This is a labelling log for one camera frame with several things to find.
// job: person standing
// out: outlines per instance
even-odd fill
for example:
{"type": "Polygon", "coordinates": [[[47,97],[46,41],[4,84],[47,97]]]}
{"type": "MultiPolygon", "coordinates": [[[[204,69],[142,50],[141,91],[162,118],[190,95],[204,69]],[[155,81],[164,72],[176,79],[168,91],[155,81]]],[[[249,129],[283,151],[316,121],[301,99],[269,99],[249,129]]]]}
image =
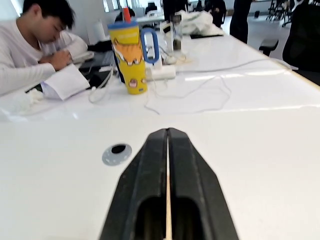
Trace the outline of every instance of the person standing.
{"type": "Polygon", "coordinates": [[[230,23],[230,35],[248,43],[248,15],[252,0],[235,0],[234,13],[230,23]]]}
{"type": "Polygon", "coordinates": [[[227,13],[225,1],[210,0],[206,2],[204,10],[212,15],[212,23],[216,25],[218,28],[221,28],[221,25],[224,22],[223,18],[226,16],[227,13]]]}

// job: paper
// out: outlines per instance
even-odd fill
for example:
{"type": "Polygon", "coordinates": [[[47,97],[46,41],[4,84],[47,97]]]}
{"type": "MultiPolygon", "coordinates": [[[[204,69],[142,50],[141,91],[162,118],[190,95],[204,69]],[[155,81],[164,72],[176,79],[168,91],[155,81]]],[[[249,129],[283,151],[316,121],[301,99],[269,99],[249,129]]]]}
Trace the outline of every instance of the paper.
{"type": "Polygon", "coordinates": [[[63,101],[90,87],[88,80],[73,64],[53,74],[41,86],[46,98],[63,101]]]}

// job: desk hole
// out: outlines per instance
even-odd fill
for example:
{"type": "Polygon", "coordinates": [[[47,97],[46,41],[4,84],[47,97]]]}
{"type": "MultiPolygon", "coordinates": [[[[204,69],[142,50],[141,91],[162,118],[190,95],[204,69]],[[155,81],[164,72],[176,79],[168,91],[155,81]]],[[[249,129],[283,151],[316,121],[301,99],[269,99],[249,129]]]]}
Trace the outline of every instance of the desk hole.
{"type": "Polygon", "coordinates": [[[120,154],[126,149],[126,146],[123,144],[115,145],[112,149],[111,152],[113,154],[120,154]]]}

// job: desk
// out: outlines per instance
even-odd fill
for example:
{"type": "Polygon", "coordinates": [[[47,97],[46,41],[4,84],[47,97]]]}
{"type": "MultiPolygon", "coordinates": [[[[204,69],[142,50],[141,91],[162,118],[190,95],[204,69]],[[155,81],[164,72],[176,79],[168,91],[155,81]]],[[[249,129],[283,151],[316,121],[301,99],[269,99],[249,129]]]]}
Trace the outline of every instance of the desk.
{"type": "MultiPolygon", "coordinates": [[[[293,72],[286,71],[281,65],[257,52],[253,48],[236,40],[232,36],[183,39],[183,48],[192,62],[177,66],[177,71],[221,69],[240,65],[249,61],[264,60],[239,67],[234,70],[214,73],[180,73],[176,79],[168,82],[168,87],[181,83],[191,86],[201,84],[201,77],[223,76],[224,82],[231,90],[230,99],[219,111],[252,111],[257,109],[300,108],[303,106],[320,106],[318,86],[301,78],[293,72]]],[[[159,90],[163,82],[157,82],[159,90]]],[[[98,105],[88,101],[89,91],[73,96],[66,102],[47,101],[40,103],[29,115],[0,116],[0,121],[42,121],[61,118],[88,119],[125,116],[156,116],[144,105],[154,95],[153,83],[150,91],[142,95],[128,95],[124,85],[113,81],[110,93],[98,105]]]]}
{"type": "Polygon", "coordinates": [[[0,124],[0,239],[98,240],[118,178],[149,133],[188,134],[215,171],[241,240],[320,239],[320,110],[0,124]],[[121,165],[104,150],[125,142],[121,165]]]}
{"type": "Polygon", "coordinates": [[[136,19],[139,25],[161,23],[165,20],[165,15],[142,16],[136,19]]]}

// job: person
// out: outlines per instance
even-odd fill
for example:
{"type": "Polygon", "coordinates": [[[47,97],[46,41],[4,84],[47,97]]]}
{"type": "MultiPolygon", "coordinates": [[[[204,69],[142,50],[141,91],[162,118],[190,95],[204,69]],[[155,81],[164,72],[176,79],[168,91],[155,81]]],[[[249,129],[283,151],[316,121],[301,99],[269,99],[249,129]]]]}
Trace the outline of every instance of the person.
{"type": "Polygon", "coordinates": [[[234,13],[230,23],[230,35],[236,39],[248,43],[248,15],[253,0],[235,0],[234,13]]]}
{"type": "MultiPolygon", "coordinates": [[[[135,11],[134,11],[132,8],[130,8],[130,7],[128,7],[128,9],[129,9],[130,17],[131,17],[131,18],[132,18],[132,17],[135,17],[135,16],[136,16],[135,11]]],[[[122,11],[120,11],[119,15],[116,16],[114,22],[115,22],[115,23],[116,23],[116,22],[122,22],[122,21],[124,21],[123,18],[124,18],[124,14],[123,14],[122,11]]]]}
{"type": "Polygon", "coordinates": [[[212,23],[218,28],[221,28],[224,22],[224,17],[227,13],[226,3],[224,0],[211,0],[208,1],[204,7],[206,12],[212,15],[212,23]]]}
{"type": "Polygon", "coordinates": [[[0,22],[0,95],[39,84],[87,51],[65,31],[73,24],[66,0],[25,0],[21,17],[0,22]]]}
{"type": "Polygon", "coordinates": [[[198,3],[196,4],[196,7],[195,7],[195,12],[201,12],[203,10],[202,8],[202,2],[201,0],[198,1],[198,3]]]}

